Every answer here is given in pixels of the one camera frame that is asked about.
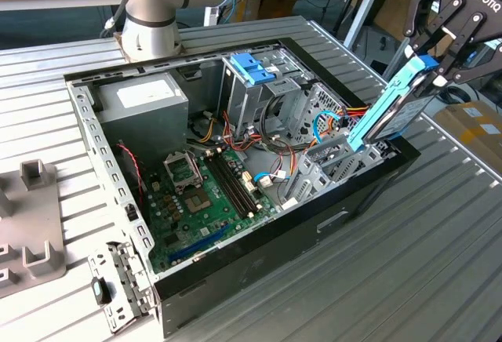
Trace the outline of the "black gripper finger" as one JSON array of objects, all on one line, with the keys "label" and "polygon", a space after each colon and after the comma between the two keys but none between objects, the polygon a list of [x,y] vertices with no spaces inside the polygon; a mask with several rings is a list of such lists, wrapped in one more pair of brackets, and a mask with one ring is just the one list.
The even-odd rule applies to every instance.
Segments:
[{"label": "black gripper finger", "polygon": [[440,10],[429,20],[435,0],[410,0],[403,34],[416,55],[423,55],[444,37],[443,28],[464,7],[464,0],[442,0]]},{"label": "black gripper finger", "polygon": [[432,84],[463,84],[501,71],[501,22],[487,13],[475,12],[467,18],[454,17],[459,27],[449,27],[452,37],[434,69]]}]

